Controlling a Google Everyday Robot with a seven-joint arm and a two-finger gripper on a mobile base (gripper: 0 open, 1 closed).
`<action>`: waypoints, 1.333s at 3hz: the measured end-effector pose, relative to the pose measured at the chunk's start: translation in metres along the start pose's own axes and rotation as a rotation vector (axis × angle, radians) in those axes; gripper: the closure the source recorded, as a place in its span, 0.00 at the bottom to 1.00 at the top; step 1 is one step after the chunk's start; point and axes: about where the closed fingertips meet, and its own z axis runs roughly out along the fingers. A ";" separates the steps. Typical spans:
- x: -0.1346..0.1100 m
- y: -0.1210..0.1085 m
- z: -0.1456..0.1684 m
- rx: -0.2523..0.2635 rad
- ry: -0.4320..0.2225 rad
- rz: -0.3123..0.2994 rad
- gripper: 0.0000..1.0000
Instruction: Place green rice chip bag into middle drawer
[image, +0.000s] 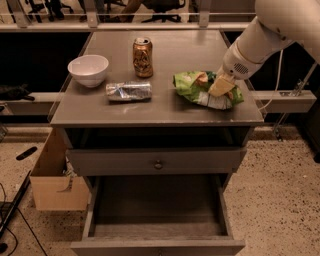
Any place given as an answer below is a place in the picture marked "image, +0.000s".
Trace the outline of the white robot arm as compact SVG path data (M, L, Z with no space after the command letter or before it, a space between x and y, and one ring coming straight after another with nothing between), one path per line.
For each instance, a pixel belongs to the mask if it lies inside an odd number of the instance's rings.
M225 53L208 93L220 97L274 53L298 43L320 63L319 0L255 0L255 18Z

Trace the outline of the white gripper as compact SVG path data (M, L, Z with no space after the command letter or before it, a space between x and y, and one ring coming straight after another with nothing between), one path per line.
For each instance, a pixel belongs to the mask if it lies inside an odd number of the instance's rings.
M246 80L258 71L263 64L264 53L253 43L236 40L223 57L217 78L208 93L220 97L235 87L235 80Z

